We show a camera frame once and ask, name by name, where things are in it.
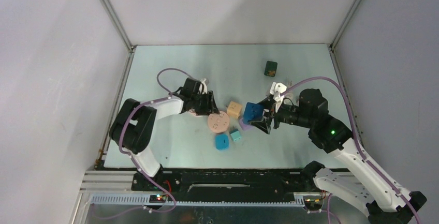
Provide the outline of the dark blue cube socket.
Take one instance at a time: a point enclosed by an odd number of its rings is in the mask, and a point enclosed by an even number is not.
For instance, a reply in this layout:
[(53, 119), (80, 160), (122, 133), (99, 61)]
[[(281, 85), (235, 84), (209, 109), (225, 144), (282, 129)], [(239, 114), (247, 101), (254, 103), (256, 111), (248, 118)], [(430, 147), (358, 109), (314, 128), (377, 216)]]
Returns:
[(248, 102), (243, 114), (243, 123), (249, 125), (252, 120), (259, 120), (263, 117), (264, 106), (258, 103)]

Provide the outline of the purple power strip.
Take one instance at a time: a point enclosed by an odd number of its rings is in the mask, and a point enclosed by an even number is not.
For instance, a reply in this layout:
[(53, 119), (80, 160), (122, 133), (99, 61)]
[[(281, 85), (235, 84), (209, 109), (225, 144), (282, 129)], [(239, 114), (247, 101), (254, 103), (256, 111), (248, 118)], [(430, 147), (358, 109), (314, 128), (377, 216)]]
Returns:
[(239, 119), (239, 125), (240, 125), (241, 129), (244, 130), (244, 131), (250, 130), (250, 129), (254, 128), (254, 126), (247, 124), (244, 121), (244, 118), (240, 118)]

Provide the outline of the beige cube socket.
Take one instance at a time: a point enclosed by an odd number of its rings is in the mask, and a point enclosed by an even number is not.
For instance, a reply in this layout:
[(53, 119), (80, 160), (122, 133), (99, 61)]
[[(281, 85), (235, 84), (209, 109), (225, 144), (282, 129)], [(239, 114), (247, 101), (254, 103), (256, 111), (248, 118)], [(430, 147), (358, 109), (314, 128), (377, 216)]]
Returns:
[(239, 119), (242, 111), (242, 104), (231, 101), (227, 107), (227, 114), (230, 118)]

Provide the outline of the dark green cube socket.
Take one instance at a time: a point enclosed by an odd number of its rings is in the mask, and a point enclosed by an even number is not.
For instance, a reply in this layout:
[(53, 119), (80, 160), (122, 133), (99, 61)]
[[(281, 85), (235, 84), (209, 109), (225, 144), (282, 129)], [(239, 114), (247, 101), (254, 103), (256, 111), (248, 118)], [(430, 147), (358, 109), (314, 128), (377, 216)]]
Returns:
[(264, 75), (268, 77), (275, 77), (277, 72), (277, 62), (274, 61), (266, 61)]

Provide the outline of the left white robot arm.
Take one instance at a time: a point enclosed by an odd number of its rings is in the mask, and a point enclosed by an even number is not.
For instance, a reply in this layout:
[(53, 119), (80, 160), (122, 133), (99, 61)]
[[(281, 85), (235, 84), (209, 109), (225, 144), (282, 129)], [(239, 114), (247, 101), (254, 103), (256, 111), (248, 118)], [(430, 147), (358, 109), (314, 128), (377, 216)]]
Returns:
[(158, 173), (162, 165), (149, 147), (154, 125), (158, 120), (186, 112), (194, 112), (196, 116), (219, 113), (214, 93), (205, 82), (187, 78), (183, 86), (166, 97), (146, 102), (128, 98), (110, 127), (109, 138), (146, 175), (143, 183), (151, 191), (160, 190), (164, 184), (163, 176)]

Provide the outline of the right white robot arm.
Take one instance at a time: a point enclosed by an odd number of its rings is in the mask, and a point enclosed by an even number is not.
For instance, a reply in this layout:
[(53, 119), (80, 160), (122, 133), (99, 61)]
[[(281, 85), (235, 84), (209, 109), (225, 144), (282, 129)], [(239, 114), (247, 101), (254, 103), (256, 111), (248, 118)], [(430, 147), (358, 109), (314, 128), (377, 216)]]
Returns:
[(318, 89), (305, 89), (299, 103), (285, 104), (279, 92), (259, 103), (248, 103), (244, 121), (265, 133), (281, 123), (308, 129), (312, 143), (341, 162), (358, 180), (358, 184), (338, 179), (323, 164), (312, 161), (302, 171), (304, 190), (327, 191), (361, 211), (370, 223), (408, 223), (417, 217), (426, 197), (398, 184), (354, 140), (352, 131), (331, 116), (328, 102)]

